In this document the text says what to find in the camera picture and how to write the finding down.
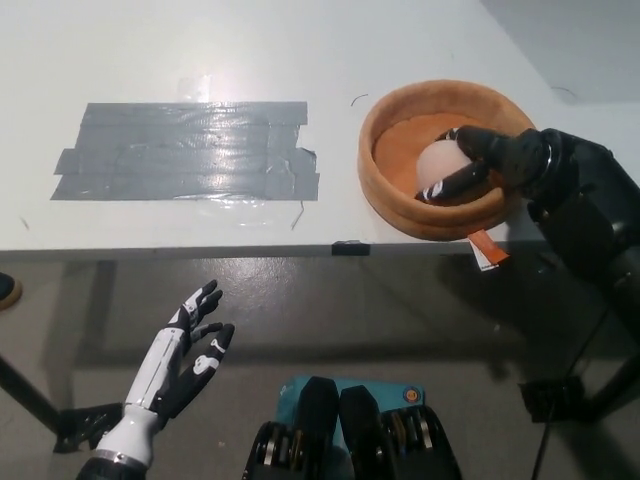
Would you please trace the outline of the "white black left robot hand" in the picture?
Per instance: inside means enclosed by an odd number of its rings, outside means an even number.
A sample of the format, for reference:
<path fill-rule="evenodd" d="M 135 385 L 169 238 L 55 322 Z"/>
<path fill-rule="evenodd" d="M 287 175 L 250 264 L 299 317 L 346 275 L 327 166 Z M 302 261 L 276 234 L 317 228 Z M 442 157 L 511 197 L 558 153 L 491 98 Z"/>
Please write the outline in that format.
<path fill-rule="evenodd" d="M 123 417 L 103 435 L 95 456 L 147 471 L 153 440 L 213 378 L 235 333 L 230 324 L 203 319 L 219 304 L 212 280 L 186 299 L 149 347 L 124 401 Z"/>

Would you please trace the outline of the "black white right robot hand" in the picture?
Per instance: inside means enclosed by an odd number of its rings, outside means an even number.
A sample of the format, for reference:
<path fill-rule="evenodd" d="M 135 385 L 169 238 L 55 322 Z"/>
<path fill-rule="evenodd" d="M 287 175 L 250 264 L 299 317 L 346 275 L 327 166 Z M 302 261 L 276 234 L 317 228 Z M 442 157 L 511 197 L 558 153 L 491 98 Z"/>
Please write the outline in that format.
<path fill-rule="evenodd" d="M 552 129 L 527 129 L 517 136 L 478 126 L 452 128 L 436 138 L 453 141 L 470 164 L 418 191 L 422 202 L 448 201 L 498 173 L 510 188 L 523 189 L 539 180 L 553 158 L 557 135 Z"/>

